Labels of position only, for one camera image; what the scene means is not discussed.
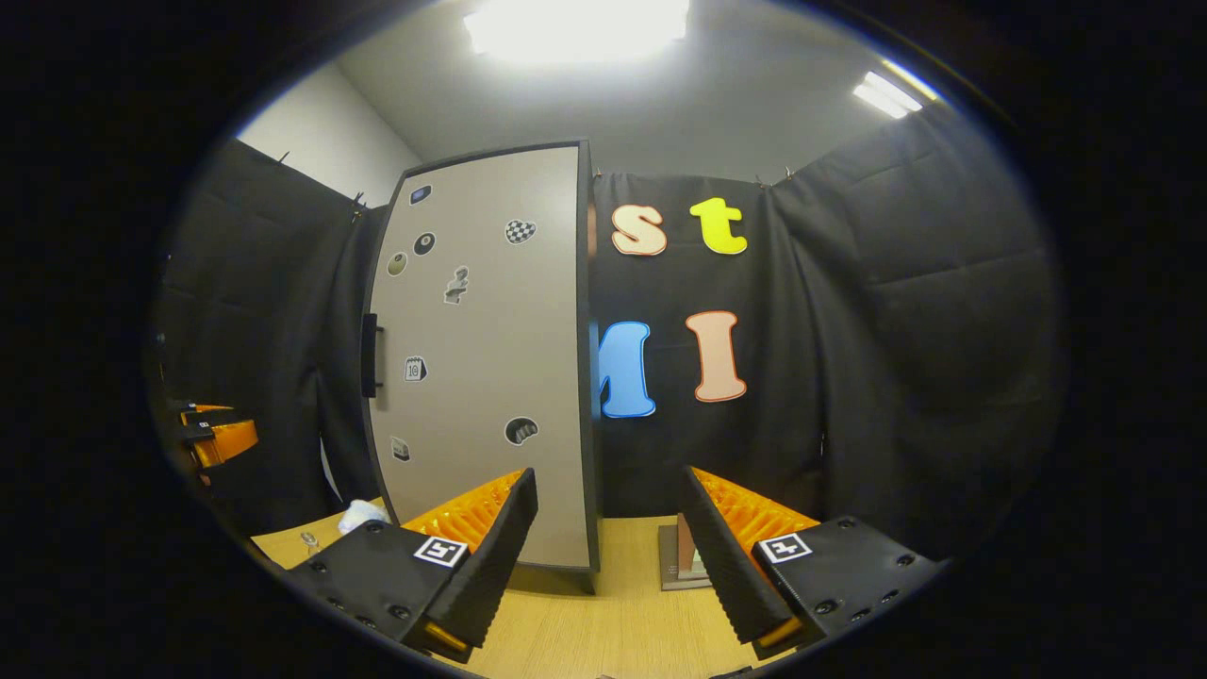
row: black fabric backdrop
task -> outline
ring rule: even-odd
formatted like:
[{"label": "black fabric backdrop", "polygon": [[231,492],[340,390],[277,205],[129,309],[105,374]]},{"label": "black fabric backdrop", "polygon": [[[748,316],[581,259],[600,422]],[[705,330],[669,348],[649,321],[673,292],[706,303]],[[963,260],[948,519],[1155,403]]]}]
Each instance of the black fabric backdrop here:
[{"label": "black fabric backdrop", "polygon": [[[649,417],[602,418],[606,516],[677,511],[666,490],[688,463],[941,558],[1022,490],[1062,391],[1059,293],[1039,222],[979,130],[928,107],[776,186],[604,174],[594,195],[591,311],[601,333],[649,324],[657,403]],[[746,251],[704,244],[688,209],[712,197],[742,211]],[[616,250],[622,204],[661,212],[665,251]],[[215,480],[251,533],[338,511],[320,433],[344,502],[379,494],[357,368],[385,212],[234,141],[183,219],[165,279],[169,385],[256,415],[260,446]],[[684,320],[705,310],[739,318],[748,390],[730,402],[694,398]]]}]

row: wooden table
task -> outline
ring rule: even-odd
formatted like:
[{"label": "wooden table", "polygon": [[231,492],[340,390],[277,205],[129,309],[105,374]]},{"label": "wooden table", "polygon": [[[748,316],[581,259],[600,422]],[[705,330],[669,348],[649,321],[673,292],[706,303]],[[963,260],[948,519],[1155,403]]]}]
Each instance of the wooden table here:
[{"label": "wooden table", "polygon": [[[299,534],[314,534],[325,548],[340,538],[338,522],[339,515],[330,516],[252,540],[292,568],[307,558]],[[782,657],[759,661],[750,645],[739,644],[712,587],[661,591],[658,526],[674,523],[674,516],[605,519],[594,596],[543,572],[518,569],[486,643],[470,662],[433,657],[497,679],[702,679]]]}]

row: ceiling light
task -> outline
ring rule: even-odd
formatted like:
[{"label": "ceiling light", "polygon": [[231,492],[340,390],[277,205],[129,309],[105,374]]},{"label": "ceiling light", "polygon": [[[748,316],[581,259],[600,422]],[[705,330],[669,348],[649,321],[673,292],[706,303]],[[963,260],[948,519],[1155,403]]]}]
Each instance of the ceiling light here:
[{"label": "ceiling light", "polygon": [[914,74],[909,72],[908,70],[898,66],[897,64],[890,62],[888,59],[881,59],[880,63],[884,64],[888,70],[897,74],[897,77],[908,82],[910,87],[921,92],[927,99],[934,101],[939,98],[939,94],[935,90],[927,87],[925,82],[919,80]]},{"label": "ceiling light", "polygon": [[896,84],[888,82],[887,80],[880,77],[879,75],[868,71],[868,75],[863,76],[863,82],[871,86],[873,89],[879,89],[884,92],[885,96],[893,100],[894,104],[903,109],[909,109],[911,111],[921,111],[922,104],[914,100],[912,96],[902,92]]},{"label": "ceiling light", "polygon": [[465,17],[473,51],[525,63],[652,54],[687,34],[688,0],[495,0]]},{"label": "ceiling light", "polygon": [[873,89],[867,84],[856,86],[855,95],[894,118],[903,118],[905,117],[906,113],[909,113],[909,111],[898,106],[884,92],[880,92],[879,89]]}]

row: sticker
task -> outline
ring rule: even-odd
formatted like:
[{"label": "sticker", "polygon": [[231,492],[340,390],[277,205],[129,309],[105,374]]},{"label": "sticker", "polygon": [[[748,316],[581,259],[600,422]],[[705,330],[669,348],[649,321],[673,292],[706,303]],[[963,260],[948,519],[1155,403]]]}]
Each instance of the sticker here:
[{"label": "sticker", "polygon": [[449,280],[448,287],[444,288],[444,303],[460,304],[461,294],[465,294],[467,287],[470,287],[470,267],[461,264],[453,271],[453,280]]},{"label": "sticker", "polygon": [[771,560],[771,563],[783,563],[814,554],[809,549],[809,545],[800,539],[800,535],[795,533],[788,533],[787,535],[780,535],[770,540],[759,540],[758,546],[763,548],[763,554],[766,555],[766,558]]},{"label": "sticker", "polygon": [[390,437],[390,452],[393,453],[395,460],[410,462],[410,446],[402,439]]},{"label": "sticker", "polygon": [[653,256],[666,248],[663,215],[649,205],[620,205],[612,212],[612,245],[622,254]]},{"label": "sticker", "polygon": [[424,256],[427,252],[431,252],[432,247],[435,246],[436,246],[436,234],[430,230],[420,235],[419,238],[415,238],[415,253],[419,256]]},{"label": "sticker", "polygon": [[600,392],[608,388],[604,415],[612,418],[647,417],[654,402],[646,393],[646,338],[649,326],[635,320],[614,322],[599,347]]},{"label": "sticker", "polygon": [[414,205],[415,203],[419,203],[420,200],[427,198],[431,194],[432,194],[431,183],[428,183],[427,186],[420,186],[419,188],[410,192],[410,204]]},{"label": "sticker", "polygon": [[406,382],[422,382],[425,377],[427,377],[427,364],[424,362],[424,357],[407,357],[406,373],[402,379]]},{"label": "sticker", "polygon": [[689,315],[684,324],[695,332],[700,346],[700,386],[695,388],[695,399],[713,404],[745,394],[746,384],[737,379],[730,335],[737,316],[733,311],[702,311]]},{"label": "sticker", "polygon": [[461,555],[463,555],[468,549],[470,545],[465,543],[445,540],[444,538],[432,535],[421,548],[419,548],[419,551],[415,552],[415,558],[438,563],[444,568],[453,568],[461,558]]},{"label": "sticker", "polygon": [[503,437],[507,443],[513,446],[523,446],[524,441],[527,441],[537,434],[536,423],[526,417],[517,417],[515,420],[507,423],[507,429],[503,431]]},{"label": "sticker", "polygon": [[724,198],[709,198],[688,210],[700,217],[704,244],[719,254],[737,254],[746,250],[746,239],[729,230],[729,222],[742,218],[742,211],[730,207]]},{"label": "sticker", "polygon": [[520,242],[532,238],[536,233],[536,223],[531,221],[524,221],[513,218],[507,222],[507,228],[503,230],[507,234],[507,241],[512,245],[519,245]]},{"label": "sticker", "polygon": [[390,263],[385,265],[385,270],[389,271],[390,275],[398,275],[404,268],[407,268],[407,252],[395,252],[393,256],[390,257]]}]

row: ceiling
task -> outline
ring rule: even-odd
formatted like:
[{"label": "ceiling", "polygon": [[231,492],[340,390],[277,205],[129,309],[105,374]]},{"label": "ceiling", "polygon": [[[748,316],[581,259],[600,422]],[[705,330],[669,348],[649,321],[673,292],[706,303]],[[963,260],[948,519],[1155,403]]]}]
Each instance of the ceiling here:
[{"label": "ceiling", "polygon": [[771,2],[692,0],[687,36],[652,57],[547,65],[474,54],[461,19],[482,5],[425,6],[338,59],[425,162],[585,136],[605,171],[774,182],[892,123],[851,93],[877,54]]}]

